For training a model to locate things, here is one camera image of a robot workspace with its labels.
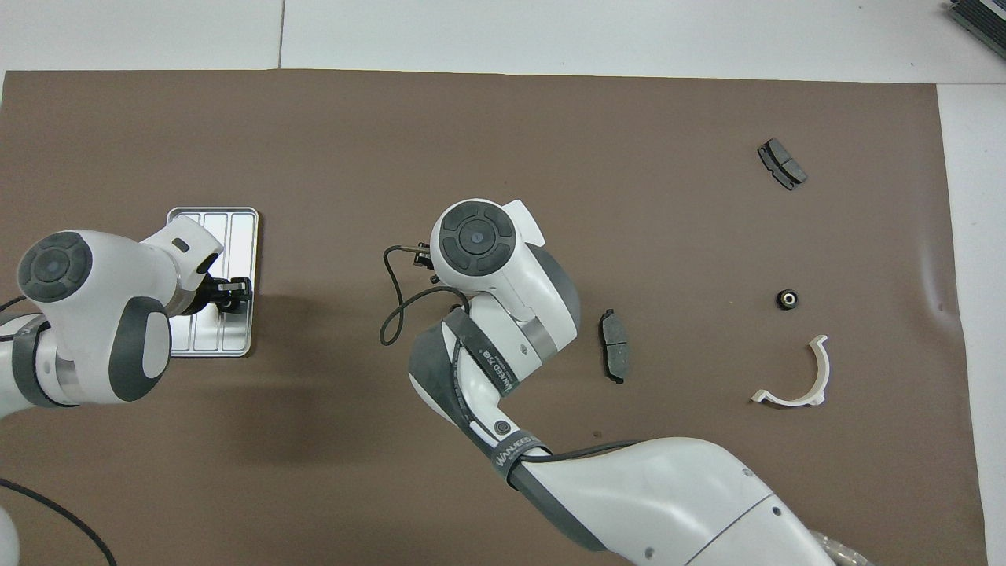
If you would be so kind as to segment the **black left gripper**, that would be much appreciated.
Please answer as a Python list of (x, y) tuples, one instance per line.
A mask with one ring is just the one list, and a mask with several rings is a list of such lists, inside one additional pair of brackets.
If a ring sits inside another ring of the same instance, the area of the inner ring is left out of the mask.
[(192, 312), (198, 313), (214, 304), (222, 313), (237, 313), (252, 301), (253, 292), (248, 277), (225, 279), (204, 274), (192, 300)]

